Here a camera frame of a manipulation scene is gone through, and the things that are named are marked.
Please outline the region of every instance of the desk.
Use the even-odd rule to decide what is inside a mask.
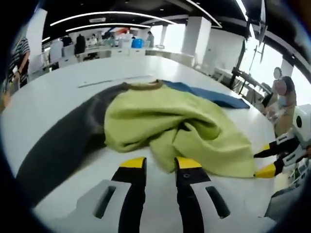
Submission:
[[[7,159],[16,175],[26,154],[38,139],[72,109],[109,86],[124,82],[150,82],[165,79],[184,82],[195,87],[239,97],[222,84],[175,61],[156,56],[111,57],[78,63],[43,75],[16,92],[2,114],[2,135]],[[77,88],[85,81],[107,79],[112,82]],[[272,124],[254,107],[224,109],[228,117],[253,144],[256,152],[274,140]],[[77,199],[103,179],[111,179],[119,164],[130,158],[147,157],[146,202],[141,218],[142,228],[158,232],[182,232],[182,222],[176,202],[174,174],[162,172],[149,148],[119,154],[108,148],[92,154],[84,169],[76,172],[52,191],[36,208],[44,220],[66,216],[73,211]],[[257,159],[258,168],[274,158]],[[274,179],[235,179],[211,176],[225,186],[236,201],[257,216],[263,216],[273,194]]]

